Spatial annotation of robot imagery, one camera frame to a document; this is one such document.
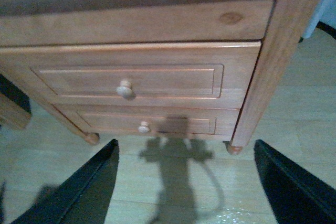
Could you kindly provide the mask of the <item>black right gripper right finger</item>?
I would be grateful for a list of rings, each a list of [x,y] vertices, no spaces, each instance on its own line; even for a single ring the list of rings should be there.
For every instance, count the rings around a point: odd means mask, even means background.
[[[257,140],[254,159],[278,223],[335,223],[335,189]]]

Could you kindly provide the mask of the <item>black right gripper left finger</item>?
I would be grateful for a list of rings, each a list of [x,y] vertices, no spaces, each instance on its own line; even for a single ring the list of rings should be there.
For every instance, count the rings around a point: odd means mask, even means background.
[[[112,139],[56,190],[13,223],[104,223],[119,165]]]

